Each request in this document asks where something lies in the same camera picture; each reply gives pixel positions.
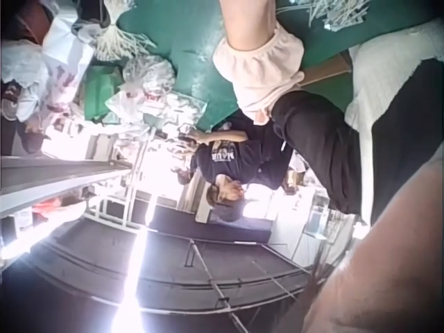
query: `black pants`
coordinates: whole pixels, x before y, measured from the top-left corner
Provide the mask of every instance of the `black pants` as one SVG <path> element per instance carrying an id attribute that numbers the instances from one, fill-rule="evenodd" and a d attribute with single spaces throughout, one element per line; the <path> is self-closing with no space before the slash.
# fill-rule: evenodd
<path id="1" fill-rule="evenodd" d="M 374 223 L 443 141 L 443 63 L 423 61 L 373 124 Z M 276 133 L 310 164 L 337 208 L 361 211 L 359 135 L 322 96 L 290 92 L 272 112 Z"/>

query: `clear plastic bag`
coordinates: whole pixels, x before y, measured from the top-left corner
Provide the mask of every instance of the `clear plastic bag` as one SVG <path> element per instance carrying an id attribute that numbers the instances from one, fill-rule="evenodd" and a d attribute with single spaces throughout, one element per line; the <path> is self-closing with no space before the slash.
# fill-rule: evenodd
<path id="1" fill-rule="evenodd" d="M 123 79 L 123 91 L 137 94 L 143 90 L 146 98 L 158 101 L 173 90 L 176 75 L 168 60 L 158 55 L 141 55 L 126 63 Z"/>

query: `white cloth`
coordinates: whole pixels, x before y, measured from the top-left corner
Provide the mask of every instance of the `white cloth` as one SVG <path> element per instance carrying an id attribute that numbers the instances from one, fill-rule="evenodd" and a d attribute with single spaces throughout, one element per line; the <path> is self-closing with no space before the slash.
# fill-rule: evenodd
<path id="1" fill-rule="evenodd" d="M 223 38 L 213 55 L 219 73 L 233 84 L 239 108 L 257 125 L 268 121 L 277 99 L 304 79 L 304 46 L 277 23 L 275 35 L 254 51 L 233 49 Z"/>
<path id="2" fill-rule="evenodd" d="M 354 98 L 345 121 L 359 131 L 362 170 L 361 216 L 373 208 L 373 141 L 371 128 L 422 60 L 444 60 L 444 25 L 434 20 L 389 33 L 352 48 Z"/>
<path id="3" fill-rule="evenodd" d="M 293 152 L 293 155 L 291 156 L 290 165 L 289 165 L 294 171 L 297 173 L 302 173 L 307 170 L 307 167 L 305 166 L 304 159 L 301 155 L 299 155 L 297 152 Z"/>

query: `metal beam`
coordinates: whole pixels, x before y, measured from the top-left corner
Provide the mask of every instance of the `metal beam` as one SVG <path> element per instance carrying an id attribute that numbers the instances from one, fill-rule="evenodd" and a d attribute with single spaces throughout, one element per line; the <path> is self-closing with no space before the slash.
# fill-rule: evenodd
<path id="1" fill-rule="evenodd" d="M 110 162 L 1 157 L 0 217 L 129 171 Z"/>
<path id="2" fill-rule="evenodd" d="M 208 275 L 208 278 L 210 279 L 210 284 L 212 285 L 213 289 L 215 290 L 215 292 L 218 293 L 219 295 L 219 300 L 223 302 L 223 304 L 225 305 L 225 308 L 228 310 L 231 310 L 231 305 L 230 302 L 228 300 L 227 297 L 225 297 L 225 295 L 223 295 L 222 290 L 219 288 L 219 286 L 217 285 L 217 283 L 213 280 L 213 277 L 210 273 L 210 270 L 207 267 L 207 264 L 205 263 L 205 261 L 203 260 L 203 257 L 199 251 L 199 248 L 197 247 L 196 243 L 191 239 L 190 240 L 191 246 L 194 249 L 194 252 L 196 253 L 197 258 L 199 258 L 200 262 L 202 263 L 203 269 L 205 269 L 205 272 Z M 249 331 L 247 330 L 247 328 L 244 326 L 244 324 L 241 322 L 241 320 L 239 319 L 238 316 L 236 316 L 235 313 L 228 312 L 228 315 L 230 316 L 230 319 L 232 320 L 232 322 L 234 323 L 234 326 L 236 326 L 236 328 L 242 332 L 242 333 L 249 333 Z"/>

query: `metal frame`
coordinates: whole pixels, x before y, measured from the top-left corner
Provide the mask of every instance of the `metal frame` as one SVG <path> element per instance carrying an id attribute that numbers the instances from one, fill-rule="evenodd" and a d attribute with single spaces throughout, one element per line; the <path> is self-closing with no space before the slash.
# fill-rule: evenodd
<path id="1" fill-rule="evenodd" d="M 185 267 L 192 267 L 194 265 L 194 262 L 196 258 L 198 261 L 202 264 L 202 267 L 204 268 L 207 276 L 208 281 L 206 283 L 203 282 L 186 282 L 181 283 L 177 281 L 159 281 L 159 280 L 153 280 L 151 279 L 149 282 L 151 283 L 158 283 L 163 285 L 169 285 L 169 286 L 182 286 L 184 288 L 188 289 L 196 289 L 196 290 L 209 290 L 213 289 L 215 294 L 218 296 L 217 302 L 212 309 L 202 309 L 202 310 L 166 310 L 166 309 L 149 309 L 149 308 L 142 308 L 140 309 L 141 312 L 144 313 L 152 313 L 152 314 L 192 314 L 192 315 L 199 315 L 199 314 L 227 314 L 230 317 L 230 320 L 233 322 L 234 326 L 239 330 L 241 333 L 248 333 L 248 326 L 251 324 L 251 322 L 254 320 L 254 318 L 249 322 L 249 324 L 245 325 L 241 322 L 240 318 L 235 314 L 236 311 L 240 311 L 242 309 L 252 309 L 257 308 L 257 311 L 254 315 L 254 317 L 257 316 L 258 311 L 260 310 L 260 307 L 262 305 L 266 305 L 272 302 L 276 302 L 279 300 L 283 300 L 285 298 L 291 297 L 295 298 L 295 295 L 301 292 L 303 286 L 302 285 L 296 285 L 294 286 L 293 290 L 286 289 L 281 283 L 281 279 L 285 278 L 293 278 L 297 275 L 304 274 L 309 275 L 309 271 L 304 269 L 303 267 L 299 267 L 297 264 L 292 262 L 291 260 L 281 256 L 279 253 L 268 247 L 266 244 L 259 244 L 255 242 L 242 242 L 242 241 L 210 241 L 205 239 L 190 239 L 187 237 L 180 237 L 174 234 L 167 234 L 163 232 L 158 232 L 157 230 L 150 229 L 148 225 L 141 225 L 138 223 L 132 222 L 132 215 L 133 215 L 133 207 L 135 202 L 135 196 L 137 191 L 137 182 L 140 179 L 140 169 L 141 165 L 144 159 L 144 155 L 147 151 L 147 148 L 150 144 L 150 141 L 154 137 L 155 129 L 152 128 L 150 131 L 149 140 L 146 142 L 143 142 L 141 146 L 139 147 L 139 151 L 137 153 L 137 158 L 134 163 L 134 166 L 131 170 L 130 175 L 130 182 L 128 184 L 128 188 L 126 190 L 125 197 L 118 197 L 115 195 L 109 195 L 99 198 L 95 202 L 95 207 L 90 206 L 89 211 L 84 214 L 84 217 L 95 221 L 97 223 L 101 223 L 103 225 L 106 225 L 111 228 L 116 228 L 125 232 L 131 232 L 137 234 L 141 231 L 141 229 L 146 228 L 149 232 L 155 232 L 158 235 L 161 235 L 163 237 L 173 237 L 176 239 L 183 239 L 189 242 L 189 248 L 185 257 L 184 266 Z M 114 201 L 117 203 L 121 203 L 124 205 L 123 209 L 123 216 L 122 219 L 111 216 L 107 214 L 107 208 L 108 208 L 108 201 Z M 203 243 L 213 243 L 213 244 L 227 244 L 227 245 L 238 245 L 238 246 L 259 246 L 262 247 L 264 250 L 269 251 L 273 255 L 279 257 L 280 259 L 283 259 L 286 263 L 290 264 L 294 269 L 286 272 L 281 273 L 275 273 L 270 274 L 265 269 L 263 269 L 258 263 L 253 262 L 253 264 L 264 274 L 261 277 L 251 278 L 251 279 L 237 279 L 237 280 L 215 280 L 213 278 L 212 273 L 210 272 L 207 264 L 205 263 L 205 259 L 203 257 L 203 254 L 201 252 L 202 249 L 198 247 L 197 242 L 203 242 Z M 86 262 L 85 260 L 82 260 L 81 258 L 75 257 L 69 249 L 63 248 L 62 246 L 58 245 L 56 242 L 51 241 L 51 239 L 46 239 L 43 241 L 42 246 L 44 246 L 46 249 L 49 249 L 57 254 L 59 254 L 61 257 L 69 260 L 70 262 L 75 262 L 79 268 L 80 267 L 91 267 L 92 263 Z M 27 256 L 26 260 L 27 264 L 31 265 L 40 275 L 44 276 L 44 278 L 52 281 L 52 283 L 56 283 L 57 285 L 63 285 L 64 289 L 71 289 L 71 292 L 79 294 L 79 290 L 75 288 L 75 286 L 67 286 L 63 281 L 53 281 L 54 277 L 51 277 L 51 272 L 48 272 L 46 270 L 42 270 L 35 264 L 33 264 L 32 257 Z M 105 268 L 94 266 L 94 270 L 89 271 L 101 271 Z M 232 306 L 230 304 L 230 298 L 227 297 L 223 290 L 229 290 L 234 288 L 239 288 L 242 286 L 254 286 L 256 284 L 262 284 L 265 282 L 273 283 L 277 286 L 278 290 L 282 291 L 282 293 L 279 291 L 274 296 L 270 296 L 269 299 L 264 299 L 261 301 L 254 301 L 250 304 L 244 304 L 244 305 L 237 305 Z M 95 301 L 102 302 L 109 305 L 114 305 L 116 307 L 120 306 L 119 303 L 112 302 L 109 300 L 102 299 L 100 297 L 86 295 L 90 298 L 92 298 Z"/>
<path id="2" fill-rule="evenodd" d="M 173 237 L 176 239 L 184 239 L 189 242 L 188 251 L 185 257 L 184 266 L 185 267 L 192 267 L 194 265 L 195 259 L 197 258 L 199 262 L 202 264 L 205 272 L 208 276 L 208 283 L 202 284 L 202 282 L 193 283 L 193 282 L 187 282 L 185 284 L 186 287 L 191 288 L 198 288 L 198 289 L 213 289 L 214 292 L 218 295 L 218 300 L 215 304 L 215 307 L 213 309 L 208 309 L 206 311 L 174 311 L 174 310 L 161 310 L 161 309 L 147 309 L 143 308 L 141 309 L 142 312 L 148 312 L 148 313 L 156 313 L 156 314 L 222 314 L 226 313 L 230 317 L 231 321 L 233 322 L 234 326 L 241 332 L 241 333 L 248 333 L 248 326 L 251 324 L 249 323 L 247 326 L 245 326 L 239 317 L 235 314 L 236 311 L 239 311 L 241 309 L 250 309 L 253 307 L 260 307 L 265 304 L 269 304 L 271 302 L 275 302 L 278 300 L 285 299 L 287 297 L 294 297 L 297 293 L 300 292 L 301 286 L 298 288 L 295 286 L 295 290 L 289 291 L 285 289 L 279 282 L 279 279 L 282 278 L 291 278 L 293 276 L 297 276 L 298 274 L 308 274 L 308 271 L 299 267 L 295 263 L 287 260 L 286 258 L 282 258 L 278 253 L 276 253 L 274 250 L 270 249 L 266 244 L 259 244 L 255 242 L 242 242 L 242 241 L 210 241 L 205 239 L 190 239 L 186 237 L 180 237 L 174 234 L 166 234 L 163 232 L 158 232 L 157 230 L 149 228 L 149 226 L 141 225 L 138 223 L 134 223 L 131 221 L 132 215 L 133 215 L 133 207 L 134 207 L 134 201 L 135 201 L 135 194 L 137 191 L 136 184 L 139 180 L 140 176 L 140 166 L 142 164 L 142 161 L 144 159 L 145 152 L 147 148 L 149 147 L 149 142 L 152 140 L 154 136 L 155 131 L 151 130 L 150 132 L 150 139 L 147 142 L 144 142 L 138 151 L 136 162 L 133 166 L 132 173 L 130 175 L 130 184 L 126 191 L 125 198 L 120 198 L 117 196 L 107 196 L 102 198 L 102 203 L 98 203 L 96 207 L 91 207 L 89 209 L 89 212 L 84 214 L 84 217 L 87 219 L 90 219 L 92 221 L 95 221 L 97 223 L 106 225 L 111 228 L 116 228 L 122 231 L 131 232 L 131 233 L 138 233 L 141 228 L 147 228 L 149 232 L 155 232 L 159 235 L 165 236 L 165 237 Z M 108 201 L 113 201 L 116 203 L 121 203 L 124 205 L 123 209 L 123 216 L 122 219 L 111 216 L 107 214 L 107 206 Z M 229 244 L 229 245 L 242 245 L 242 246 L 261 246 L 265 250 L 273 253 L 274 255 L 277 255 L 279 258 L 284 259 L 285 262 L 289 263 L 294 267 L 293 270 L 287 271 L 287 272 L 281 272 L 279 274 L 268 274 L 264 273 L 264 277 L 256 278 L 256 279 L 246 279 L 246 280 L 233 280 L 233 281 L 218 281 L 215 280 L 208 269 L 207 264 L 205 263 L 205 260 L 202 256 L 202 253 L 197 245 L 196 242 L 201 241 L 205 243 L 213 243 L 213 244 Z M 167 285 L 181 285 L 180 282 L 174 282 L 174 281 L 151 281 L 154 283 L 161 283 L 161 284 L 167 284 Z M 225 294 L 222 292 L 222 289 L 224 288 L 233 288 L 233 287 L 240 287 L 242 285 L 254 285 L 257 283 L 264 283 L 264 282 L 272 282 L 273 284 L 278 285 L 280 290 L 283 290 L 283 294 L 276 295 L 276 297 L 273 297 L 270 300 L 263 300 L 261 302 L 255 302 L 254 304 L 249 305 L 242 305 L 233 307 L 230 304 L 230 299 L 225 296 Z M 115 305 L 119 306 L 119 304 L 110 302 L 109 300 L 104 300 L 102 298 L 97 298 L 96 296 L 90 296 L 94 300 L 102 303 L 106 303 L 109 305 Z"/>
<path id="3" fill-rule="evenodd" d="M 0 217 L 67 191 L 123 176 L 128 172 L 126 167 L 111 162 L 2 157 Z"/>

